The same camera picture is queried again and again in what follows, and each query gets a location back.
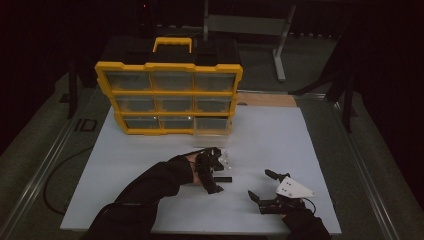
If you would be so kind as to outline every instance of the black sleeve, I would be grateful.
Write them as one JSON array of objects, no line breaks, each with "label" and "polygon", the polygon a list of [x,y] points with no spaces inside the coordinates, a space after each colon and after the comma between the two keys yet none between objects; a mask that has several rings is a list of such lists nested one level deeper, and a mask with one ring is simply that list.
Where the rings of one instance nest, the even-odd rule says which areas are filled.
[{"label": "black sleeve", "polygon": [[328,233],[321,218],[315,217],[311,210],[298,210],[288,213],[283,218],[291,234],[287,240],[328,240]]},{"label": "black sleeve", "polygon": [[193,173],[185,157],[157,163],[98,213],[81,240],[148,239],[160,199],[176,195],[180,185],[190,182]]}]

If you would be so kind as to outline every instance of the gray carpet floor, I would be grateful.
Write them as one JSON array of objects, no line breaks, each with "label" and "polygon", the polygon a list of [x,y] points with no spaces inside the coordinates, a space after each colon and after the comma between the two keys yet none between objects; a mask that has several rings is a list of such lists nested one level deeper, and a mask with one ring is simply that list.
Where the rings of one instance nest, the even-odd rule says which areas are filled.
[{"label": "gray carpet floor", "polygon": [[[272,46],[242,44],[240,56],[244,77],[239,89],[284,94],[303,87],[317,79],[335,44],[333,40],[322,38],[290,37],[282,56],[287,76],[284,83],[276,80]],[[68,106],[59,103],[62,94],[67,93],[66,79],[67,76],[64,76],[57,82],[55,94],[0,157],[0,225],[9,226],[11,214],[22,214],[15,221],[13,231],[8,231],[10,235],[6,236],[3,232],[0,239],[78,239],[82,235],[80,232],[60,230],[63,216],[46,207],[42,189],[34,191],[33,201],[27,204],[28,211],[14,209],[46,156],[52,155],[51,147],[57,144],[56,138],[64,126],[70,126],[72,132],[63,142],[53,166],[58,166],[62,161],[94,145],[101,130],[110,107],[108,99],[98,88],[79,89],[80,99],[86,100],[80,101],[80,111],[76,117],[96,120],[98,124],[92,132],[78,131],[75,121],[66,119]],[[327,88],[323,86],[313,92],[322,94]],[[370,201],[367,192],[369,186],[361,180],[361,167],[369,173],[387,209],[398,236],[394,239],[424,239],[424,214],[370,119],[361,95],[354,95],[353,108],[356,114],[351,122],[352,134],[337,127],[340,120],[333,103],[308,96],[298,97],[296,102],[305,117],[342,228],[343,233],[333,236],[333,239],[388,239],[376,217],[375,206]],[[356,152],[355,148],[352,150],[350,140],[353,140]],[[358,154],[363,166],[358,166]],[[90,150],[87,150],[69,158],[52,176],[47,196],[54,208],[66,210],[89,155]]]}]

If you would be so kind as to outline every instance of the yellow handle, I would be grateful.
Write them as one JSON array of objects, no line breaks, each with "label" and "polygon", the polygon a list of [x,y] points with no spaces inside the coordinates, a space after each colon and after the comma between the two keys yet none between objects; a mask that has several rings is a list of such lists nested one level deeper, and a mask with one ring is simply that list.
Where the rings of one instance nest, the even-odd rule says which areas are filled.
[{"label": "yellow handle", "polygon": [[158,45],[188,45],[189,53],[191,53],[191,38],[168,38],[168,37],[158,37],[155,40],[155,46],[153,47],[153,52],[156,52]]}]

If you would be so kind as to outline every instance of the tool organizer box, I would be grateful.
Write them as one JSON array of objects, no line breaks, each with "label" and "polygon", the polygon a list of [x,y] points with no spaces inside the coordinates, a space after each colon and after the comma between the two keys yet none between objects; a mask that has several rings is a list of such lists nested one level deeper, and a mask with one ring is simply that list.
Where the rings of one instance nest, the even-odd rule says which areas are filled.
[{"label": "tool organizer box", "polygon": [[243,75],[232,39],[114,37],[95,70],[126,134],[231,132]]}]

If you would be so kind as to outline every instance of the robotic hand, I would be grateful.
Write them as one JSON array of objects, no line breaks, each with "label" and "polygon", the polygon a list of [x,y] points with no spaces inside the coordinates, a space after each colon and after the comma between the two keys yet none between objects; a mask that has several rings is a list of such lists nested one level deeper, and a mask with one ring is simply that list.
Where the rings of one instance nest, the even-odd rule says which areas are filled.
[{"label": "robotic hand", "polygon": [[200,178],[203,187],[209,194],[218,193],[224,189],[218,185],[212,176],[214,171],[222,171],[224,168],[230,169],[227,162],[227,154],[221,153],[216,147],[204,148],[199,151],[184,154],[184,156],[197,154],[195,172]]},{"label": "robotic hand", "polygon": [[303,198],[313,197],[315,193],[295,180],[290,178],[290,174],[277,174],[271,170],[265,170],[265,174],[279,180],[277,187],[277,197],[272,200],[261,200],[259,196],[248,191],[252,201],[258,204],[261,214],[285,214],[294,210],[306,209]]}]

